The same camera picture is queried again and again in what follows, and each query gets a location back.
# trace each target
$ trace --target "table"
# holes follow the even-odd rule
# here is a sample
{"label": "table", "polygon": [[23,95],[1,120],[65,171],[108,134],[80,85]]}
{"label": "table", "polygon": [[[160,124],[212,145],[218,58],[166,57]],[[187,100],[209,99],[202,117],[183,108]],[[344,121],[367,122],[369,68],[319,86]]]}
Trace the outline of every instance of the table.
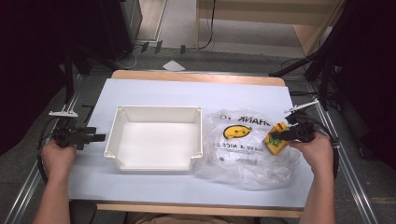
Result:
{"label": "table", "polygon": [[[124,103],[200,104],[203,112],[207,113],[216,109],[217,105],[223,106],[222,102],[230,99],[229,94],[221,96],[213,94],[213,91],[243,91],[243,97],[226,102],[230,109],[240,105],[256,107],[257,101],[250,102],[245,97],[251,98],[257,92],[267,92],[269,95],[261,99],[269,104],[278,102],[290,107],[289,91],[284,85],[283,80],[276,77],[116,71],[103,88],[89,126],[96,127],[97,133],[109,134],[117,105]],[[199,98],[199,92],[208,95]],[[278,92],[282,96],[275,97],[271,92]],[[265,108],[265,105],[259,104],[256,108]],[[277,119],[283,119],[283,108],[272,109],[272,113],[278,115]],[[112,160],[104,158],[105,148],[106,142],[91,143],[78,152],[70,176],[70,199],[91,200],[98,204],[98,209],[115,211],[300,217],[313,178],[302,156],[295,178],[289,187],[283,189],[235,189],[198,179],[191,174],[128,174],[117,170]]]}
{"label": "table", "polygon": [[[344,0],[217,0],[215,20],[293,24],[305,55],[311,54],[327,27],[334,24]],[[195,47],[200,19],[211,19],[213,0],[196,1]]]}

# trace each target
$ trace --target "white box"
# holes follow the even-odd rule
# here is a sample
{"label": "white box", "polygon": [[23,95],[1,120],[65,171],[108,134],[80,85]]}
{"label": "white box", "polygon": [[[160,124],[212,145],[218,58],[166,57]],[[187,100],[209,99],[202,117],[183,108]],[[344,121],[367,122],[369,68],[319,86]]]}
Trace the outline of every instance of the white box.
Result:
{"label": "white box", "polygon": [[202,158],[201,107],[118,106],[105,157],[122,171],[189,171]]}

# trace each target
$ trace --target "floor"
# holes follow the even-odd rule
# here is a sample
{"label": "floor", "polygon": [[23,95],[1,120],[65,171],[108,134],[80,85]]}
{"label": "floor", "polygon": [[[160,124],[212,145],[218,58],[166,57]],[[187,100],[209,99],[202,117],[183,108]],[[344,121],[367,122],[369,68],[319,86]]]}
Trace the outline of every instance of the floor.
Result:
{"label": "floor", "polygon": [[[180,45],[193,46],[193,25],[195,23],[195,1],[193,0],[168,0],[163,22],[158,33],[151,33],[151,46],[155,46],[155,39],[163,41],[163,47],[178,49]],[[203,45],[209,39],[208,23],[201,20],[201,39]],[[163,70],[162,66],[171,61],[182,64],[189,71],[219,71],[250,73],[261,76],[269,72],[275,72],[282,66],[292,63],[295,58],[303,58],[304,54],[298,44],[292,27],[282,24],[263,24],[257,22],[214,22],[213,41],[205,51],[192,51],[186,55],[180,55],[177,51],[163,49],[161,53],[154,54],[153,49],[145,53],[140,51],[128,55],[119,63],[131,65],[137,62],[136,70]],[[142,42],[149,40],[148,37],[141,39]],[[300,75],[303,68],[293,71],[293,75]],[[95,76],[87,79],[89,88],[82,93],[81,102],[94,104],[100,94],[106,78],[111,72],[103,66],[95,66]],[[287,86],[291,91],[307,91],[304,81],[295,81],[292,77],[287,80]],[[37,119],[24,139],[8,153],[0,157],[0,210],[9,211],[12,202],[15,201],[21,185],[29,175],[35,163],[35,142],[37,130],[41,129],[43,122],[48,118],[50,110],[62,106],[64,92],[54,97],[46,111]],[[292,97],[295,104],[302,104],[309,99],[307,97]],[[81,115],[86,115],[84,108],[78,107]],[[396,171],[390,169],[382,161],[367,161],[359,154],[356,139],[351,135],[347,122],[342,114],[331,108],[329,113],[333,118],[333,124],[339,136],[342,136],[344,148],[352,166],[356,172],[367,200],[371,202],[377,217],[377,222],[394,223],[396,219]],[[44,186],[40,182],[37,190],[26,211],[21,217],[20,223],[30,223],[35,214],[36,206],[40,199],[40,192]],[[336,179],[335,206],[337,223],[363,223],[361,213],[356,205],[355,198],[349,189],[349,183],[345,172],[339,172]],[[0,215],[0,222],[5,220],[6,213]],[[121,223],[123,213],[99,211],[94,223]],[[262,223],[297,223],[295,218],[264,218]]]}
{"label": "floor", "polygon": [[[143,19],[145,33],[139,35],[141,41],[163,41],[164,48],[178,49],[181,45],[193,48],[195,45],[194,0],[144,0],[143,9],[148,15]],[[163,10],[163,20],[152,11]],[[210,39],[210,20],[200,19],[199,46],[205,46]],[[301,49],[290,24],[274,24],[247,21],[217,21],[213,23],[213,38],[205,50],[215,52],[248,53],[269,56],[302,58]]]}

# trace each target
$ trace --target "clear plastic bag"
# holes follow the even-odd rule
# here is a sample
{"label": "clear plastic bag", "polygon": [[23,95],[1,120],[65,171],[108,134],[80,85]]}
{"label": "clear plastic bag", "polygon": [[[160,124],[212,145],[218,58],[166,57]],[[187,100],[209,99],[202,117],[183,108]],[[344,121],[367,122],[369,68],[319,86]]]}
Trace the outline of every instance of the clear plastic bag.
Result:
{"label": "clear plastic bag", "polygon": [[275,122],[251,110],[220,110],[204,117],[204,156],[194,165],[198,177],[241,189],[287,186],[300,151],[285,147],[273,156],[262,142]]}

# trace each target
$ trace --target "paper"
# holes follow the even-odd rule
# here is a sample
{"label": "paper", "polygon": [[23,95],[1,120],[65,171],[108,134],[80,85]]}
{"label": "paper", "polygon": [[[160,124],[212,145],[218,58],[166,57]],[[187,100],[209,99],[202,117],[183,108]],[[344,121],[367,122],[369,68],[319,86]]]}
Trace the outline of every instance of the paper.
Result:
{"label": "paper", "polygon": [[[246,108],[279,121],[285,117],[284,109],[292,108],[287,87],[108,79],[88,126],[108,137],[119,105],[200,106],[203,116],[222,108]],[[236,189],[189,174],[126,175],[104,157],[107,140],[78,151],[69,180],[70,199],[302,208],[313,179],[304,157],[296,169],[298,178],[276,190]]]}
{"label": "paper", "polygon": [[180,72],[183,70],[186,70],[186,68],[184,68],[183,66],[181,66],[179,63],[175,62],[175,61],[170,61],[169,63],[166,63],[163,66],[164,69],[171,71],[171,72]]}

